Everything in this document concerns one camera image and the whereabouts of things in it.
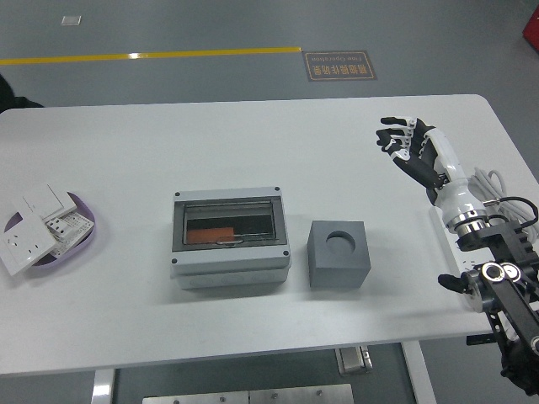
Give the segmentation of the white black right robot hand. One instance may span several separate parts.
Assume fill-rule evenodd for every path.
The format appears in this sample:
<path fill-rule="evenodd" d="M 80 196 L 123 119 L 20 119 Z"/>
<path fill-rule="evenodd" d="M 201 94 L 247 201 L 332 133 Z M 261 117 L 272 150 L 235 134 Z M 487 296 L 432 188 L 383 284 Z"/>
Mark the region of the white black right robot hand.
<path fill-rule="evenodd" d="M 469 182 L 446 135 L 419 118 L 384 117 L 376 144 L 425 189 L 449 232 L 463 236 L 487 226 L 486 208 Z"/>

